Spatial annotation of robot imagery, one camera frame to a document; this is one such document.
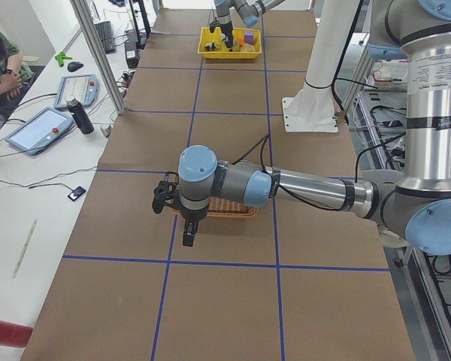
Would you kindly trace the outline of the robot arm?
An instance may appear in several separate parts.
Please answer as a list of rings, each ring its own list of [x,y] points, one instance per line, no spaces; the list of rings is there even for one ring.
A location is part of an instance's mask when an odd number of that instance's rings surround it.
[[[260,16],[266,11],[275,8],[283,0],[257,0],[249,5],[246,0],[214,0],[216,16],[210,23],[210,32],[214,33],[215,28],[220,27],[225,36],[225,46],[232,51],[233,49],[233,24],[230,15],[230,8],[234,8],[247,28],[251,28],[257,22]]]
[[[451,1],[375,1],[368,52],[408,64],[404,164],[352,180],[288,171],[245,158],[220,161],[208,147],[180,155],[172,207],[192,246],[212,197],[262,207],[293,199],[323,211],[351,211],[389,231],[389,247],[451,254]]]

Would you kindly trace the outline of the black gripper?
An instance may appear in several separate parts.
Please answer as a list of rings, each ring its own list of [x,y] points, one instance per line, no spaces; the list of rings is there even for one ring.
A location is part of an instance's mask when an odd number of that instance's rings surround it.
[[[183,205],[178,205],[178,210],[186,221],[184,223],[182,244],[185,247],[192,247],[198,231],[199,221],[207,216],[209,206],[207,205],[201,209],[193,210]]]
[[[230,52],[233,51],[234,38],[232,34],[232,22],[220,23],[221,32],[226,36],[226,47]]]

